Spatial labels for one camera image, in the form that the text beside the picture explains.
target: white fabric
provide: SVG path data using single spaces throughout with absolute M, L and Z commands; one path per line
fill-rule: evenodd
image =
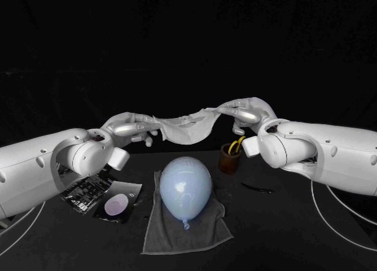
M 196 113 L 175 119 L 153 117 L 153 121 L 160 124 L 162 140 L 181 145 L 199 142 L 208 136 L 218 116 L 220 113 L 215 108 L 205 108 Z

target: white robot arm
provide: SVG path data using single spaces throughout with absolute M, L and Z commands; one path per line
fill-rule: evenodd
M 0 219 L 31 209 L 106 164 L 120 170 L 130 142 L 152 139 L 159 124 L 146 115 L 122 113 L 99 129 L 68 129 L 0 148 Z M 57 165 L 64 166 L 60 175 Z
M 240 127 L 257 134 L 241 142 L 247 157 L 260 154 L 271 168 L 377 196 L 377 132 L 279 119 L 258 98 L 233 100 L 217 110 L 234 117 L 235 134 L 243 134 Z

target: gray cloth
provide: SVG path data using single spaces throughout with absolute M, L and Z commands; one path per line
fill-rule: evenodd
M 140 254 L 162 255 L 204 251 L 233 238 L 222 222 L 224 207 L 211 192 L 208 202 L 189 220 L 189 229 L 169 213 L 159 195 L 160 171 L 153 173 L 153 208 Z

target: black table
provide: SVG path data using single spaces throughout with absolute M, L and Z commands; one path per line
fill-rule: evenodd
M 196 158 L 207 166 L 234 238 L 204 252 L 140 255 L 153 171 L 181 156 Z M 217 169 L 217 159 L 218 151 L 132 155 L 122 171 L 110 171 L 119 181 L 142 184 L 127 223 L 91 218 L 93 210 L 81 216 L 55 196 L 28 233 L 0 257 L 0 270 L 377 270 L 377 252 L 355 247 L 326 227 L 312 204 L 310 181 L 244 154 L 237 172 L 227 176 Z M 274 194 L 248 190 L 240 182 L 273 189 Z M 0 250 L 24 232 L 38 208 L 0 239 Z M 348 212 L 336 217 L 362 235 Z

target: pen holder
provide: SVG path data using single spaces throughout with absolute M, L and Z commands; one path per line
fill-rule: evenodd
M 241 149 L 238 149 L 238 152 L 234 155 L 228 155 L 227 154 L 228 147 L 230 147 L 230 143 L 221 146 L 221 153 L 218 154 L 218 170 L 224 174 L 231 175 L 237 170 Z

